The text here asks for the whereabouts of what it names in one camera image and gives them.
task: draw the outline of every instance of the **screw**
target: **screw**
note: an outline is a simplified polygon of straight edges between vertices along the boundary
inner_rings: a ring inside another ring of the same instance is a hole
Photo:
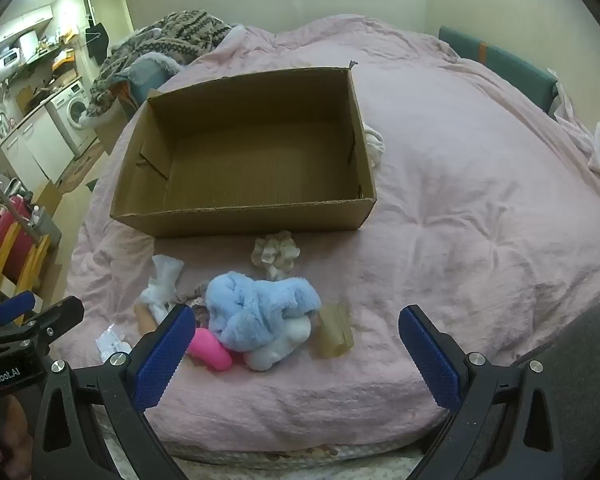
[[[476,366],[482,366],[485,364],[485,362],[487,362],[487,359],[479,352],[471,352],[469,354],[469,362]]]
[[[126,362],[126,354],[124,352],[118,352],[116,354],[113,354],[109,358],[109,362],[114,366],[123,365]]]
[[[64,361],[62,361],[62,359],[51,365],[51,371],[55,374],[59,374],[62,370],[64,370]]]
[[[531,368],[536,374],[539,374],[540,372],[542,372],[542,370],[544,370],[542,363],[540,361],[535,360],[529,363],[529,368]]]

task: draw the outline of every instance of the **bed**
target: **bed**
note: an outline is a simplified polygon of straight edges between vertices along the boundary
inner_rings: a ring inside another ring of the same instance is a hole
[[[600,302],[600,178],[557,122],[437,38],[354,15],[277,35],[236,27],[161,89],[351,60],[363,120],[384,136],[378,203],[357,232],[294,234],[294,274],[323,301],[349,303],[355,346],[333,360],[307,346],[261,374],[183,360],[146,412],[176,456],[276,463],[291,450],[342,450],[316,453],[327,463],[398,449],[445,416],[398,338],[403,306],[419,304],[463,349],[510,364]],[[153,254],[186,263],[183,295],[228,270],[260,276],[253,237],[153,240],[110,219],[134,124],[93,191],[72,258],[67,293],[85,319],[56,351],[74,367],[100,363],[94,340],[110,323],[138,339],[133,306]]]

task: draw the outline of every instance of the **fluffy blue fabric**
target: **fluffy blue fabric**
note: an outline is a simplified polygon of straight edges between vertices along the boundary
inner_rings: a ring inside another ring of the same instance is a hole
[[[320,297],[304,278],[255,281],[239,272],[211,280],[206,288],[209,330],[226,348],[250,352],[282,332],[283,319],[320,308]]]

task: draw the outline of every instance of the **kitchen cabinet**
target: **kitchen cabinet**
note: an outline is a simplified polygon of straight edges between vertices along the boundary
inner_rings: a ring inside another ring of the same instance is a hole
[[[10,46],[20,36],[30,30],[35,29],[39,34],[42,33],[53,16],[51,6],[46,6],[27,12],[10,22],[3,23],[0,25],[0,46],[4,46],[5,44]]]
[[[45,107],[39,108],[0,144],[0,172],[35,191],[56,183],[74,158]]]
[[[14,173],[24,186],[32,191],[47,181],[46,175],[18,131],[0,145],[0,171],[11,174],[10,176]]]
[[[19,16],[10,22],[0,25],[0,42],[18,34],[23,29],[23,22],[22,16]]]
[[[42,7],[41,9],[32,10],[22,17],[22,28],[30,28],[39,25],[42,22],[50,21],[54,14],[51,6]]]
[[[48,179],[56,183],[74,160],[74,152],[62,137],[45,107],[35,112],[20,128],[22,139]]]

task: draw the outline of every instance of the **pink toy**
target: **pink toy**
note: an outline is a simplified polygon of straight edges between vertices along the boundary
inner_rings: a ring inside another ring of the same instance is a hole
[[[220,344],[216,336],[206,328],[196,329],[187,353],[202,359],[218,372],[228,370],[234,363],[229,352]]]

